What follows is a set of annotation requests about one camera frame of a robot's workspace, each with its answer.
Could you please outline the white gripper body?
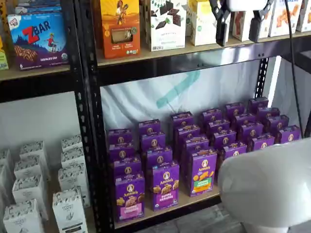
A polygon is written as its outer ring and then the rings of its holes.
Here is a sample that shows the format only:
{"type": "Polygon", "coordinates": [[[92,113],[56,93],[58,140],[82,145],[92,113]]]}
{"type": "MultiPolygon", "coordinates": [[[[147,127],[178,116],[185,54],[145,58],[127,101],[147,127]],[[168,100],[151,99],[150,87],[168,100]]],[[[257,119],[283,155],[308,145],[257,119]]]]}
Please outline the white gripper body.
{"type": "Polygon", "coordinates": [[[262,10],[268,0],[226,0],[231,12],[262,10]]]}

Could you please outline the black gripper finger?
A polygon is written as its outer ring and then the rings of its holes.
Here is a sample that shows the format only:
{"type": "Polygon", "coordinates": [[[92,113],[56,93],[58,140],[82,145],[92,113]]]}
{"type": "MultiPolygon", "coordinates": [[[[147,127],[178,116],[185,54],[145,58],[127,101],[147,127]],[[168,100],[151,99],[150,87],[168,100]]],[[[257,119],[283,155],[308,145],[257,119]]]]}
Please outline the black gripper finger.
{"type": "Polygon", "coordinates": [[[257,4],[252,10],[254,17],[251,20],[250,24],[250,32],[249,32],[249,39],[252,42],[257,43],[259,40],[260,28],[265,16],[269,13],[272,4],[274,3],[273,0],[264,0],[264,5],[257,4]]]}
{"type": "Polygon", "coordinates": [[[211,6],[212,13],[217,20],[216,43],[219,46],[224,47],[225,41],[227,39],[226,30],[228,27],[226,20],[229,17],[231,11],[229,10],[228,5],[225,0],[220,1],[220,6],[218,5],[217,0],[210,0],[209,3],[211,6]]]}

